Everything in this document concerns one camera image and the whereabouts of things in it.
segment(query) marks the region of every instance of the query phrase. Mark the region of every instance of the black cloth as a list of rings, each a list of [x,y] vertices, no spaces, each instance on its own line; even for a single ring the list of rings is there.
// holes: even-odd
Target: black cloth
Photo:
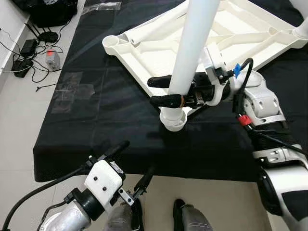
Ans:
[[[148,95],[102,47],[107,35],[119,35],[181,2],[125,0],[120,10],[81,16],[34,147],[36,181],[58,178],[123,140],[131,145],[117,163],[126,173],[144,174],[156,164],[156,175],[256,181],[251,142],[231,103],[201,109],[182,131],[169,132]],[[287,0],[253,2],[294,26],[303,22]],[[86,6],[95,3],[88,0]],[[294,137],[307,148],[307,52],[289,50],[260,73],[277,94]]]

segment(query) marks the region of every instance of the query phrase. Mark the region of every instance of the white wall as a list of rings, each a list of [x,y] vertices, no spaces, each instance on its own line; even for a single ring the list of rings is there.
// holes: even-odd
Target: white wall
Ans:
[[[17,41],[25,28],[24,23],[27,21],[28,15],[22,12],[11,0],[0,1],[0,28],[9,32],[11,38]],[[0,41],[10,49],[15,47],[15,44],[3,31],[0,31]],[[5,66],[8,58],[9,51],[0,44],[0,67]]]
[[[297,8],[304,18],[308,17],[308,0],[290,0],[295,8]]]

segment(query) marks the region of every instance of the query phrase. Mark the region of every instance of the wall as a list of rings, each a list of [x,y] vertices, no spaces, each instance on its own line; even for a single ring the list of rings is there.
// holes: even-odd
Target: wall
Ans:
[[[14,41],[18,41],[25,28],[24,23],[28,21],[29,17],[26,13],[22,12],[11,0],[0,1],[0,28],[10,33],[11,38]],[[9,49],[18,51],[18,49],[15,47],[16,45],[3,31],[0,31],[0,41],[4,43]],[[11,54],[12,53],[10,51],[6,50],[0,44],[0,67],[8,69],[12,67],[12,62],[10,62]],[[6,78],[7,75],[0,71],[0,91]]]
[[[290,0],[295,8],[297,8],[304,18],[308,17],[308,0]]]

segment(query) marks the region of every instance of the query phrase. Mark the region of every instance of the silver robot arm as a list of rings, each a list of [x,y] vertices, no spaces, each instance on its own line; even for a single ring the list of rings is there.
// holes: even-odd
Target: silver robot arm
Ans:
[[[81,192],[75,188],[64,201],[66,208],[46,220],[40,231],[81,231],[96,221],[103,212],[111,212],[112,206],[119,197],[130,206],[142,195],[149,185],[154,169],[150,168],[134,188],[135,193],[130,194],[122,188],[125,174],[113,161],[112,156],[118,153],[127,144],[121,145],[99,159],[89,157],[87,165],[91,171],[85,180],[86,190]]]
[[[245,71],[249,62],[250,70]],[[252,71],[252,66],[252,59],[237,65],[233,71],[205,65],[206,73],[195,74],[188,95],[153,96],[150,103],[198,108],[217,105],[211,103],[217,96],[219,101],[233,101],[233,112],[247,130],[255,150],[253,157],[260,166],[257,184],[264,207],[283,217],[291,231],[307,231],[307,157],[287,127],[277,96],[267,88],[263,76]],[[167,88],[170,79],[170,76],[154,77],[148,85]]]

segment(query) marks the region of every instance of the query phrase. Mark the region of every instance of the shoe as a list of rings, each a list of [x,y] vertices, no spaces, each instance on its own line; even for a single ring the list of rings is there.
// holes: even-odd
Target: shoe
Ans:
[[[177,199],[173,204],[173,219],[174,219],[174,231],[184,231],[182,221],[182,207],[185,202],[181,199]]]
[[[144,231],[143,219],[142,219],[142,207],[139,199],[137,199],[131,206],[131,211],[133,213],[131,219],[131,230]]]

